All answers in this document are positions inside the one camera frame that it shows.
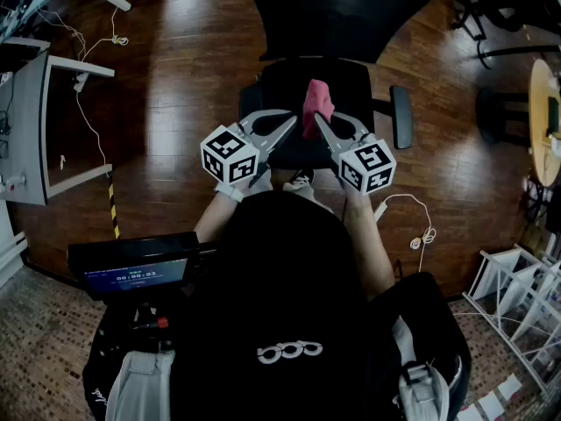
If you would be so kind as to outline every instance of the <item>hardwood floor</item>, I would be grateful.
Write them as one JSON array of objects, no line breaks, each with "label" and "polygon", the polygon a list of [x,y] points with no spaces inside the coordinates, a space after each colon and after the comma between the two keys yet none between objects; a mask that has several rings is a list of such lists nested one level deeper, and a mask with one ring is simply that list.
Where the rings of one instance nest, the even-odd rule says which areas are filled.
[{"label": "hardwood floor", "polygon": [[[116,34],[128,46],[102,42],[88,61],[114,68],[114,79],[89,78],[82,107],[99,131],[115,167],[117,219],[122,238],[192,230],[213,196],[214,180],[202,171],[199,144],[218,125],[238,115],[238,92],[266,65],[265,35],[253,0],[130,0],[115,16]],[[103,0],[54,0],[67,25],[83,33],[88,48],[111,37],[112,7]],[[369,66],[375,97],[389,86],[409,90],[415,112],[415,144],[394,152],[394,185],[373,195],[374,204],[393,193],[411,193],[428,205],[435,241],[426,247],[423,270],[447,296],[467,289],[480,249],[512,246],[522,233],[522,179],[530,168],[524,148],[487,146],[475,123],[478,88],[524,91],[533,56],[493,61],[485,70],[476,44],[451,31],[446,0],[432,0],[394,36],[377,65]],[[486,47],[558,43],[557,36],[529,27],[504,32],[485,23]],[[53,53],[72,57],[70,33],[53,29]],[[75,51],[79,50],[74,40]],[[548,56],[550,63],[557,60]],[[57,72],[49,91],[47,144],[50,179],[102,161],[96,136],[85,125],[72,91],[72,74]],[[389,118],[376,115],[376,133],[391,144]],[[67,160],[59,167],[60,155]],[[321,172],[317,198],[341,213],[337,181]],[[28,258],[72,277],[66,266],[69,243],[113,239],[107,180],[100,177],[49,201],[47,207],[16,204],[18,229],[25,231]],[[416,272],[420,251],[409,242],[427,227],[423,208],[393,199],[380,221],[392,262],[406,275]]]}]

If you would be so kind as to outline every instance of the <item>black office chair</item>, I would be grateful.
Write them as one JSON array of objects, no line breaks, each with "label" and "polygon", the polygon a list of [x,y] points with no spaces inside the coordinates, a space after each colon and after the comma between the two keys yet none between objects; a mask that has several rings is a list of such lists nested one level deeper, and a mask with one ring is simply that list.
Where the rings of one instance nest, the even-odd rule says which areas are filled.
[{"label": "black office chair", "polygon": [[[533,25],[549,32],[561,34],[561,6],[558,0],[453,0],[461,6],[451,28],[464,28],[474,40],[485,40],[486,34],[480,18],[486,16],[493,25],[509,32],[519,31],[523,25]],[[473,34],[466,26],[473,21],[479,34]]]},{"label": "black office chair", "polygon": [[[309,82],[317,79],[329,85],[336,111],[357,118],[371,132],[373,111],[390,115],[395,146],[411,146],[413,115],[407,91],[391,88],[391,103],[373,100],[367,67],[347,60],[374,64],[395,32],[428,1],[255,0],[267,43],[260,59],[282,61],[265,67],[259,82],[242,90],[240,117],[260,109],[285,109],[300,116]],[[352,136],[344,120],[333,117],[331,125],[335,132]],[[300,123],[273,151],[269,164],[288,169],[333,165],[321,140],[302,138]]]}]

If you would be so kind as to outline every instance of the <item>shoe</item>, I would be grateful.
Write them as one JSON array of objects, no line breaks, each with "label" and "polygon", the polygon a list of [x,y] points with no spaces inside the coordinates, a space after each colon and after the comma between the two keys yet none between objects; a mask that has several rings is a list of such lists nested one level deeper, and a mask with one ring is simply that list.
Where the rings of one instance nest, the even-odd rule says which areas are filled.
[{"label": "shoe", "polygon": [[304,186],[311,186],[314,183],[316,172],[312,168],[305,168],[298,170],[295,175],[290,179],[289,183],[294,187],[300,188]]}]

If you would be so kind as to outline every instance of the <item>screen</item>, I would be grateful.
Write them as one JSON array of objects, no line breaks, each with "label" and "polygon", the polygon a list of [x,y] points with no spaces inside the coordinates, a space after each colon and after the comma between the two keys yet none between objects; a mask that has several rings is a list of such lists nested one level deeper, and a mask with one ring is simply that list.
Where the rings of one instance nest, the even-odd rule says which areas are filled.
[{"label": "screen", "polygon": [[128,291],[181,281],[186,265],[187,259],[171,260],[84,273],[84,279],[96,293]]}]

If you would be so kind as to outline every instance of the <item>pink cloth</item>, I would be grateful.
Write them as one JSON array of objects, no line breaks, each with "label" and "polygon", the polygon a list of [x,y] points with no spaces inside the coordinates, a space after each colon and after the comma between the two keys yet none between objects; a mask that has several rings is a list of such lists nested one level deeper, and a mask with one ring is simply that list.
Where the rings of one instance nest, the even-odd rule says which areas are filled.
[{"label": "pink cloth", "polygon": [[331,102],[329,86],[323,81],[310,81],[302,110],[302,124],[304,125],[302,136],[306,140],[319,139],[319,130],[314,120],[314,114],[320,112],[329,122],[334,110],[335,106]]}]

